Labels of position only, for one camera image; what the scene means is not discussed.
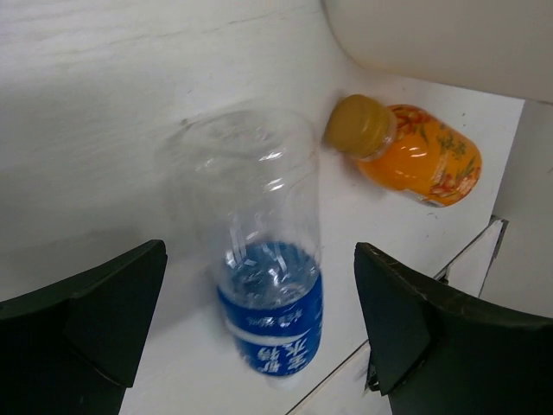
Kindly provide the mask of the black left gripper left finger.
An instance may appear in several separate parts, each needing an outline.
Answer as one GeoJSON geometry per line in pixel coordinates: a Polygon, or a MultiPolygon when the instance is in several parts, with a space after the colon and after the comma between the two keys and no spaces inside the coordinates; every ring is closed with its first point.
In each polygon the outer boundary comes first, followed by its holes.
{"type": "Polygon", "coordinates": [[[150,240],[1,303],[3,414],[117,414],[137,376],[168,256],[150,240]]]}

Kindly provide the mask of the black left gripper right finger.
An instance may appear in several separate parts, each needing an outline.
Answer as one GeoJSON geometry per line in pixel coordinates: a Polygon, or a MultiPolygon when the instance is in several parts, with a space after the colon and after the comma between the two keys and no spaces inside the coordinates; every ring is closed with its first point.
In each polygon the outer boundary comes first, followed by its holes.
{"type": "Polygon", "coordinates": [[[470,296],[368,243],[354,276],[365,386],[395,414],[549,414],[552,321],[470,296]]]}

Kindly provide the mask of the blue label plastic bottle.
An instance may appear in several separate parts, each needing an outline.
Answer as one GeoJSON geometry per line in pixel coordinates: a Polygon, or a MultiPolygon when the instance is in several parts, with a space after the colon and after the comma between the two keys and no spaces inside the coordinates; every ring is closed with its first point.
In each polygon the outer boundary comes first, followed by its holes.
{"type": "Polygon", "coordinates": [[[244,108],[186,120],[159,152],[171,246],[215,289],[245,365],[282,390],[321,344],[318,149],[302,115],[244,108]]]}

